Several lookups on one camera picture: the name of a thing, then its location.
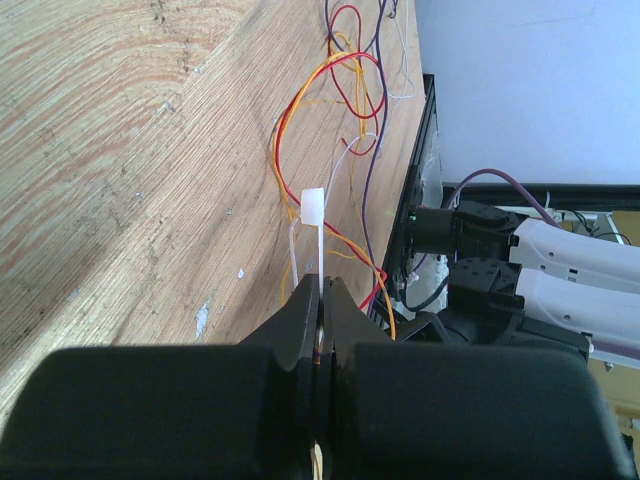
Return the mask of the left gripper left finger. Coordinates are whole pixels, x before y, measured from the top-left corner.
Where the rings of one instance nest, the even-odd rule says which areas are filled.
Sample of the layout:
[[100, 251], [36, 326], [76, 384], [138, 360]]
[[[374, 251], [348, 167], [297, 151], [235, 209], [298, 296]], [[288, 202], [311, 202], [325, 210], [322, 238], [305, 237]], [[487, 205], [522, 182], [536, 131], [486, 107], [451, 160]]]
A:
[[1, 437], [5, 479], [309, 479], [319, 279], [235, 345], [42, 360]]

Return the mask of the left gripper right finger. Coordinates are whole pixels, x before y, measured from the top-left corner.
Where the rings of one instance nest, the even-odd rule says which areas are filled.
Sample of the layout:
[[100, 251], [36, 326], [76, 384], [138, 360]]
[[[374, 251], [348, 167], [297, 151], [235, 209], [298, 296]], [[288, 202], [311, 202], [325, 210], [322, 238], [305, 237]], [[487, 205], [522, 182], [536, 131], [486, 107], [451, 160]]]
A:
[[448, 304], [383, 332], [324, 287], [319, 437], [335, 479], [626, 479], [584, 336], [529, 317], [515, 275], [453, 275]]

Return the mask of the white zip tie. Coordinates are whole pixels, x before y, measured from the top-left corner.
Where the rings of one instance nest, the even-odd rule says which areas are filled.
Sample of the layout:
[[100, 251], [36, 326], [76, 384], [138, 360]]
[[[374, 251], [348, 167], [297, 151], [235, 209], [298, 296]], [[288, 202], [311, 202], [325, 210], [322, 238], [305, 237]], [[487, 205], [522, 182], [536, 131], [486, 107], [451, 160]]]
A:
[[298, 223], [313, 226], [317, 229], [318, 246], [318, 276], [320, 299], [324, 296], [324, 220], [325, 220], [325, 191], [323, 187], [305, 189], [300, 201], [300, 219], [294, 220], [289, 227], [289, 252], [291, 261], [291, 275], [293, 287], [299, 283], [297, 258], [295, 252], [294, 230]]

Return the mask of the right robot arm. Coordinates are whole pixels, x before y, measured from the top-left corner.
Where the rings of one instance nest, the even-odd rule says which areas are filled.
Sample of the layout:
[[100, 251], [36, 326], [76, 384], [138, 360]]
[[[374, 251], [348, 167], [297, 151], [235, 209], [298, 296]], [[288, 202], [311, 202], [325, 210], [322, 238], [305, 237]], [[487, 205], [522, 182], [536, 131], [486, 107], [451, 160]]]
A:
[[523, 310], [536, 321], [585, 334], [598, 360], [639, 366], [639, 249], [571, 233], [477, 202], [417, 207], [404, 251], [453, 258], [435, 290], [407, 305], [420, 312], [444, 291]]

